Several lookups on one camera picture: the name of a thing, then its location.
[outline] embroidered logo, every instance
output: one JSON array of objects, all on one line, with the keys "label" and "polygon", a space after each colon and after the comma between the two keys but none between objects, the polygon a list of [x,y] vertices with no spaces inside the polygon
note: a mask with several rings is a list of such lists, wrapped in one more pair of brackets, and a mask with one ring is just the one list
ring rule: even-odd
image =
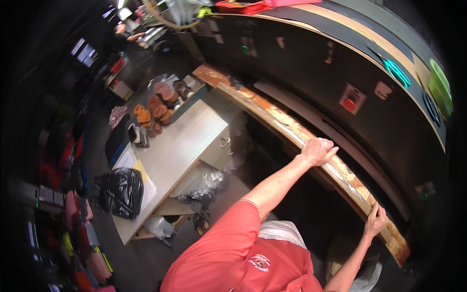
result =
[{"label": "embroidered logo", "polygon": [[255,268],[263,272],[269,272],[269,259],[263,255],[256,254],[252,256],[249,260],[249,263],[253,264]]}]

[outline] green plastic basket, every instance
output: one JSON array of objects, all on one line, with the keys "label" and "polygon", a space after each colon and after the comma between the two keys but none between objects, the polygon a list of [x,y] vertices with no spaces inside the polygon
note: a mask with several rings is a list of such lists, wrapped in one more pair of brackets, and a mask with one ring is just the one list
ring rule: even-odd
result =
[{"label": "green plastic basket", "polygon": [[428,82],[428,89],[432,93],[441,115],[446,119],[453,112],[449,82],[435,60],[430,59],[430,65],[432,66],[432,72]]}]

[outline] cabinet drawer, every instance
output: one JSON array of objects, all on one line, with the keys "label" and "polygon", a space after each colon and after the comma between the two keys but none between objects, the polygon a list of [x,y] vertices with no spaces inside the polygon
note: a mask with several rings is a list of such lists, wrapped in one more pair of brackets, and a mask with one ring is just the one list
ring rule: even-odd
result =
[{"label": "cabinet drawer", "polygon": [[227,165],[227,163],[229,163],[230,161],[232,161],[232,159],[234,158],[232,156],[233,152],[230,152],[230,151],[226,151],[224,153],[222,153],[222,155],[219,157],[219,159],[213,164],[213,166],[215,168],[217,168],[218,170],[221,170],[223,171],[224,170],[224,166]]},{"label": "cabinet drawer", "polygon": [[209,165],[214,165],[224,152],[230,153],[232,141],[227,126],[220,135],[206,148],[200,159]]}]

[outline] human hand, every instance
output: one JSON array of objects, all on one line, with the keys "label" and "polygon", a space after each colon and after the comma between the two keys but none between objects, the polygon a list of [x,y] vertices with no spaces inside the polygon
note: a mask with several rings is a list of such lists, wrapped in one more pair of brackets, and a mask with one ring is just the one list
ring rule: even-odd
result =
[{"label": "human hand", "polygon": [[378,202],[373,206],[370,215],[368,216],[367,223],[365,223],[365,231],[363,236],[373,239],[386,227],[386,210],[381,207]]},{"label": "human hand", "polygon": [[314,137],[308,140],[300,155],[310,163],[310,167],[322,166],[336,155],[337,150],[339,147],[334,147],[332,141]]}]

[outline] red shirt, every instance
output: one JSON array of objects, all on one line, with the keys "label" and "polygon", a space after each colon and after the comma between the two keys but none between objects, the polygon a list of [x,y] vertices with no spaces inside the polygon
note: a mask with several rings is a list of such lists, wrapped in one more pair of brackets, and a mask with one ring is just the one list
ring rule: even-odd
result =
[{"label": "red shirt", "polygon": [[171,265],[161,291],[322,292],[310,252],[258,237],[256,205],[239,201]]}]

